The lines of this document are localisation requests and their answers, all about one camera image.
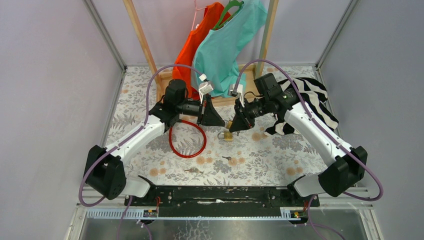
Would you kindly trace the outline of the large brass padlock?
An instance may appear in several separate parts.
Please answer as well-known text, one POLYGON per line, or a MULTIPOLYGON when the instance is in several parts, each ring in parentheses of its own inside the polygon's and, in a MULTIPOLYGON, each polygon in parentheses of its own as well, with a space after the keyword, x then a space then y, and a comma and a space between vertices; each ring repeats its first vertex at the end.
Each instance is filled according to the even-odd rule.
POLYGON ((217 138, 219 140, 230 142, 233 141, 233 133, 228 131, 220 132, 217 134, 217 138))

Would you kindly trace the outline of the small brass padlock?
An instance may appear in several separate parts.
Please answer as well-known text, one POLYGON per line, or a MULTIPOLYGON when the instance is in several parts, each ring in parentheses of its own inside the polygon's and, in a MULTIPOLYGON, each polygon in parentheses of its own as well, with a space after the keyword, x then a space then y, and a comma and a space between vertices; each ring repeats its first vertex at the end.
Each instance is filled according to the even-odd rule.
POLYGON ((231 128, 232 124, 233 124, 233 122, 231 120, 226 121, 225 122, 225 128, 227 130, 229 130, 231 128))

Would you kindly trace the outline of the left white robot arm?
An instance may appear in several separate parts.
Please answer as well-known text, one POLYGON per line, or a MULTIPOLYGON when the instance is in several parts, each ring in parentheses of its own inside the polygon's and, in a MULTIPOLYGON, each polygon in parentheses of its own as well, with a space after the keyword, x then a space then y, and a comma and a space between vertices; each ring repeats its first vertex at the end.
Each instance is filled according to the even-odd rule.
POLYGON ((181 115, 197 118, 196 127, 223 127, 225 121, 215 110, 212 84, 200 84, 199 100, 188 97, 188 88, 181 79, 168 83, 163 97, 151 108, 147 119, 107 147, 93 146, 87 156, 83 184, 88 184, 103 199, 113 200, 119 195, 135 196, 144 206, 152 204, 155 192, 142 177, 127 176, 125 167, 148 143, 165 134, 180 121, 181 115))

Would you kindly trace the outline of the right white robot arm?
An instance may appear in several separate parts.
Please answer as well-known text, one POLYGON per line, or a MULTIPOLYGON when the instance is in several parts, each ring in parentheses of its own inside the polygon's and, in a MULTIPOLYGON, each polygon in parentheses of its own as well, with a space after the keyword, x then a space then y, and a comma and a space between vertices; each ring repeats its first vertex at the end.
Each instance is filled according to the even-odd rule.
POLYGON ((266 114, 276 114, 297 130, 319 153, 327 169, 293 181, 287 191, 287 201, 293 206, 301 205, 308 196, 327 193, 338 197, 363 179, 368 153, 362 147, 352 147, 341 140, 321 121, 307 103, 302 102, 293 88, 283 90, 272 73, 254 80, 261 98, 252 102, 236 99, 235 116, 230 132, 253 128, 255 119, 266 114))

